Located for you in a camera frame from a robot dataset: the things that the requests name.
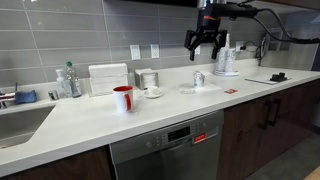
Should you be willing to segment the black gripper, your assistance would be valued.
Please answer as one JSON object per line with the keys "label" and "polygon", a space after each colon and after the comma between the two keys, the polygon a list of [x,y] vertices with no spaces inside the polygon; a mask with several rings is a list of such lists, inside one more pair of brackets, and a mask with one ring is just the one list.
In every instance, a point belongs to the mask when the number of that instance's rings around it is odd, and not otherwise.
{"label": "black gripper", "polygon": [[190,60],[195,57],[193,44],[214,43],[212,50],[212,59],[217,58],[217,54],[226,44],[227,31],[219,31],[221,18],[210,15],[200,15],[198,17],[196,31],[188,30],[185,36],[184,47],[190,52]]}

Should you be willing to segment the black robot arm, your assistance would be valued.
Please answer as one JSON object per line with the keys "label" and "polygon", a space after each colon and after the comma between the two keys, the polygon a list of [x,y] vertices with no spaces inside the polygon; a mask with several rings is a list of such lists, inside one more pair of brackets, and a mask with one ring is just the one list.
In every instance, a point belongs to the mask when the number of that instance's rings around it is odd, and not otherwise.
{"label": "black robot arm", "polygon": [[194,60],[196,48],[203,43],[212,43],[211,58],[217,57],[227,42],[227,31],[219,29],[223,17],[236,20],[238,17],[253,18],[257,14],[257,8],[244,3],[213,3],[206,0],[205,6],[198,11],[197,29],[186,32],[184,47],[190,52],[190,60]]}

